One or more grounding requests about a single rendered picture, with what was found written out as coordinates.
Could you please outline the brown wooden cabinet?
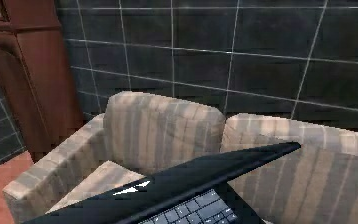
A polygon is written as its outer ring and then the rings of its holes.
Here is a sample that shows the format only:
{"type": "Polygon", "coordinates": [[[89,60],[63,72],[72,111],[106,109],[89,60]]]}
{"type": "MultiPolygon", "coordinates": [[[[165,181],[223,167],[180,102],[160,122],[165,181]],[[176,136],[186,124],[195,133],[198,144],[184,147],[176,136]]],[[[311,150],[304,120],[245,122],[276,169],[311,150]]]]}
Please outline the brown wooden cabinet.
{"type": "Polygon", "coordinates": [[[0,87],[33,161],[83,126],[54,0],[0,0],[0,87]]]}

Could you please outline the beige striped sofa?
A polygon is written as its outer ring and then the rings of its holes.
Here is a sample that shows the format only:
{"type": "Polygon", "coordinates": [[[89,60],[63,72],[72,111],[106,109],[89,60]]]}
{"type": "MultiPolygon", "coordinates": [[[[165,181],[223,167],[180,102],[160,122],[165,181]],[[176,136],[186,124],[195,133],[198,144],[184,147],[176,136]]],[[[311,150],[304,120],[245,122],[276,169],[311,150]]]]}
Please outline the beige striped sofa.
{"type": "Polygon", "coordinates": [[[143,92],[99,114],[3,190],[15,224],[199,156],[280,142],[299,150],[231,181],[266,224],[358,224],[358,133],[143,92]]]}

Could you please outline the black laptop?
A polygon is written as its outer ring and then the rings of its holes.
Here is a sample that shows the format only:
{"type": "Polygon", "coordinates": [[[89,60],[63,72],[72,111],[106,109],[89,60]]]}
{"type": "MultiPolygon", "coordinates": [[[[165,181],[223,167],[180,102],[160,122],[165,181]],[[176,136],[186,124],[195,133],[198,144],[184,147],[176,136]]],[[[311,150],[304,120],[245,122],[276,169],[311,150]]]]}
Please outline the black laptop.
{"type": "Polygon", "coordinates": [[[269,224],[229,182],[300,147],[285,142],[198,157],[23,224],[269,224]]]}

